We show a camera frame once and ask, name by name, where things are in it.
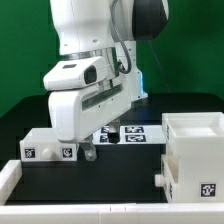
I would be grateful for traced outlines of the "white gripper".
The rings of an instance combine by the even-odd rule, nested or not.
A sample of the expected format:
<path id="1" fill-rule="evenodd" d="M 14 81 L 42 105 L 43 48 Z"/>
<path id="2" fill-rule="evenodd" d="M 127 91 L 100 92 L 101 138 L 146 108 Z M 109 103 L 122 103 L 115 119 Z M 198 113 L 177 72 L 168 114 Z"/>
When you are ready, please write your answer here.
<path id="1" fill-rule="evenodd" d="M 81 90 L 56 91 L 48 100 L 56 138 L 65 143 L 79 143 L 84 139 L 81 148 L 87 161 L 97 158 L 93 136 L 90 135 L 109 123 L 108 140 L 117 144 L 120 141 L 120 121 L 116 118 L 131 108 L 125 75 L 113 79 L 112 88 L 98 90 L 97 85 L 92 85 Z"/>

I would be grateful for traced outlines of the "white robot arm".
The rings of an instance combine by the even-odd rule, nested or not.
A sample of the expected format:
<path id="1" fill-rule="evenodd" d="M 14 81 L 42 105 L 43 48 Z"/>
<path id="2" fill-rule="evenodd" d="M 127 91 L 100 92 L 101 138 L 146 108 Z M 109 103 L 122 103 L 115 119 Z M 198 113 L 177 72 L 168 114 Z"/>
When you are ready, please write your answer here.
<path id="1" fill-rule="evenodd" d="M 50 0 L 62 60 L 44 77 L 56 156 L 96 158 L 93 133 L 109 124 L 119 140 L 119 117 L 137 95 L 129 50 L 158 36 L 168 22 L 168 0 Z"/>

